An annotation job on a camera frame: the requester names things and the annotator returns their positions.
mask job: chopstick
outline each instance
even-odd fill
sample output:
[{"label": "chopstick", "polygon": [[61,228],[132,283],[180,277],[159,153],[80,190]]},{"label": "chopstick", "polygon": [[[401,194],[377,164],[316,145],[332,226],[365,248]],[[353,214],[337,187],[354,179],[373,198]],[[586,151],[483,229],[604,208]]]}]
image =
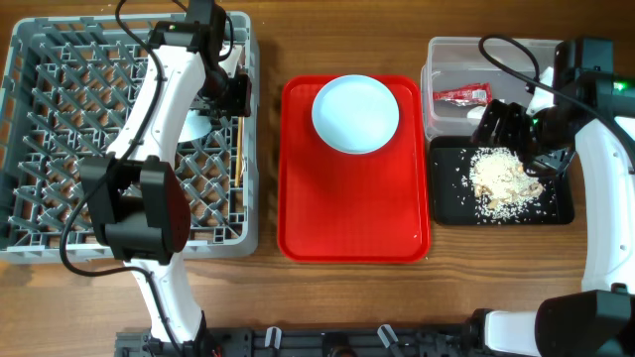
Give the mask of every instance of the chopstick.
[{"label": "chopstick", "polygon": [[234,187],[240,186],[240,177],[242,176],[242,122],[244,118],[238,117],[238,133],[236,134],[236,172],[234,173]]}]

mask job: gray plastic rack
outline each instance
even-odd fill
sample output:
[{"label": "gray plastic rack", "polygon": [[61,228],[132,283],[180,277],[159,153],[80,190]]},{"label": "gray plastic rack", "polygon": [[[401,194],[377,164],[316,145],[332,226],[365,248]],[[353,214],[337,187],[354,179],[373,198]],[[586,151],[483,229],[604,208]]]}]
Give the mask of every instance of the gray plastic rack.
[{"label": "gray plastic rack", "polygon": [[[260,58],[249,17],[228,15],[234,43],[245,47],[245,70],[253,84],[252,116],[243,124],[243,179],[235,186],[238,118],[210,117],[207,136],[179,145],[175,171],[191,209],[186,258],[245,256],[258,245]],[[156,22],[184,18],[122,16],[143,40]],[[119,133],[147,61],[113,16],[31,18],[14,27],[0,89],[0,260],[60,261],[62,228],[83,195],[78,165],[103,153]],[[206,109],[201,102],[192,108]],[[132,186],[126,194],[139,191]],[[72,261],[112,257],[96,242],[86,209],[73,229]]]}]

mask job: wooden table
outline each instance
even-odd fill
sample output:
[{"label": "wooden table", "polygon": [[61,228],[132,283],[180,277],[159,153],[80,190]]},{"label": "wooden table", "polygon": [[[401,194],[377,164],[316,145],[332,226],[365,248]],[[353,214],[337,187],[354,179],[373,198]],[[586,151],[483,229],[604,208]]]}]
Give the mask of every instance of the wooden table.
[{"label": "wooden table", "polygon": [[[56,3],[2,1],[0,59],[21,18],[110,15],[116,5],[115,0]],[[292,77],[307,73],[401,73],[419,82],[432,37],[489,33],[611,38],[616,69],[635,75],[635,2],[225,0],[220,5],[251,16],[262,54],[260,243],[251,257],[187,263],[210,326],[458,322],[479,307],[536,309],[545,298],[579,291],[586,212],[578,162],[571,176],[576,219],[567,226],[434,224],[428,258],[406,266],[299,265],[286,259],[276,245],[281,90]],[[130,1],[124,7],[124,13],[177,11],[169,1],[157,0]],[[115,264],[95,262],[84,268]],[[130,275],[90,280],[62,265],[0,263],[1,356],[112,356],[115,332],[149,324]]]}]

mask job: transparent bin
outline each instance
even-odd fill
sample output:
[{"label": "transparent bin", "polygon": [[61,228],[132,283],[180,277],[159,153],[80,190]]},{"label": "transparent bin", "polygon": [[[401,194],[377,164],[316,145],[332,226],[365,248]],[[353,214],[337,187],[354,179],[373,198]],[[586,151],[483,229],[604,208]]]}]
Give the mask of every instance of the transparent bin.
[{"label": "transparent bin", "polygon": [[[476,129],[468,121],[467,112],[475,105],[456,106],[445,101],[433,101],[433,92],[457,89],[467,84],[489,82],[494,99],[527,106],[532,95],[525,83],[495,67],[478,51],[480,38],[436,37],[428,46],[428,60],[421,71],[422,103],[426,139],[437,136],[471,135]],[[517,40],[536,57],[540,71],[554,63],[554,40]],[[529,76],[534,67],[523,52],[501,40],[488,40],[487,51],[503,64]]]}]

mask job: red snack package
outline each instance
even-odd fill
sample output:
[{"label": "red snack package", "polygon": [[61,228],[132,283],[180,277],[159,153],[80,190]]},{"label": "red snack package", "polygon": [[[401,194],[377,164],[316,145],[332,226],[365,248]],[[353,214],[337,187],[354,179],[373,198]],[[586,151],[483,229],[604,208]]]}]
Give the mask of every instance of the red snack package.
[{"label": "red snack package", "polygon": [[458,106],[487,105],[492,101],[492,89],[489,83],[473,83],[458,89],[434,92],[433,100],[445,100]]}]

